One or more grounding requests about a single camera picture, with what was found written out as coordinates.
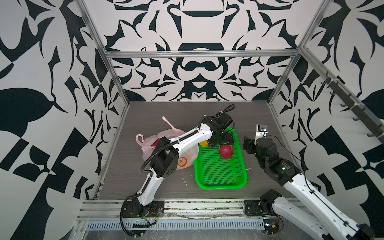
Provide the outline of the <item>round yellow orange fruit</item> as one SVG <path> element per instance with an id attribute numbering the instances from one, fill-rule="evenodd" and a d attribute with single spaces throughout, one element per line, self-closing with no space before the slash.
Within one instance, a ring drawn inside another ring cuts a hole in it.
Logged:
<path id="1" fill-rule="evenodd" d="M 200 142 L 199 145 L 200 145 L 201 147 L 207 147 L 207 146 L 208 146 L 208 141 Z"/>

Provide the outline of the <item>red dragon fruit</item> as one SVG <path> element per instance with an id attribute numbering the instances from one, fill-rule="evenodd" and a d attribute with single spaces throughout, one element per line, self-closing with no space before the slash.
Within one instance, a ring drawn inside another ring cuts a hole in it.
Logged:
<path id="1" fill-rule="evenodd" d="M 223 160 L 230 160 L 233 154 L 234 154 L 234 149 L 232 145 L 219 146 L 219 155 Z"/>

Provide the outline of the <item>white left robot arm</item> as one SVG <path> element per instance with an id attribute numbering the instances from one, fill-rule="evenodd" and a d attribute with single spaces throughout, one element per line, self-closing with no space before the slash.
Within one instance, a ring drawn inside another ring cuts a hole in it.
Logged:
<path id="1" fill-rule="evenodd" d="M 207 141 L 209 148 L 234 143 L 233 133 L 227 128 L 235 125 L 231 116 L 228 115 L 228 112 L 234 110 L 235 107 L 236 105 L 231 104 L 213 116 L 203 116 L 197 127 L 179 137 L 160 138 L 153 153 L 141 166 L 141 172 L 148 174 L 145 183 L 136 194 L 128 196 L 123 201 L 120 224 L 126 235 L 136 238 L 145 233 L 144 231 L 130 231 L 125 227 L 123 213 L 127 204 L 131 203 L 134 214 L 144 219 L 149 213 L 149 208 L 161 183 L 176 171 L 179 157 L 184 152 L 204 141 Z"/>

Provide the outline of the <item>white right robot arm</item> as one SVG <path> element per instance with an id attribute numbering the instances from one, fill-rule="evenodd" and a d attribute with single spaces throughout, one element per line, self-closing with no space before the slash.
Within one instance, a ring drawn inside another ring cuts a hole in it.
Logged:
<path id="1" fill-rule="evenodd" d="M 275 190 L 260 198 L 260 211 L 275 214 L 295 224 L 315 240 L 372 240 L 374 230 L 367 224 L 358 224 L 342 213 L 319 191 L 315 190 L 304 173 L 291 161 L 279 156 L 277 146 L 270 138 L 244 138 L 243 149 L 253 154 L 264 172 L 280 186 L 292 193 L 309 212 L 291 204 Z"/>

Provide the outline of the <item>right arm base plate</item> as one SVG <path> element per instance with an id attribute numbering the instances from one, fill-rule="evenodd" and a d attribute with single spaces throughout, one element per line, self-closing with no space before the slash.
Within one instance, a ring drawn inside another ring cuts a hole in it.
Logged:
<path id="1" fill-rule="evenodd" d="M 271 212 L 269 204 L 265 200 L 245 200 L 244 205 L 244 213 L 249 217 L 264 216 Z"/>

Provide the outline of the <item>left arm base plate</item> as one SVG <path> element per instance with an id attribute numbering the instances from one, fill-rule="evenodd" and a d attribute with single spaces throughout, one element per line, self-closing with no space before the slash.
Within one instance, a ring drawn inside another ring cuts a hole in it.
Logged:
<path id="1" fill-rule="evenodd" d="M 158 217 L 164 213 L 165 202 L 153 201 L 149 205 L 142 206 L 138 200 L 124 202 L 121 208 L 123 218 Z"/>

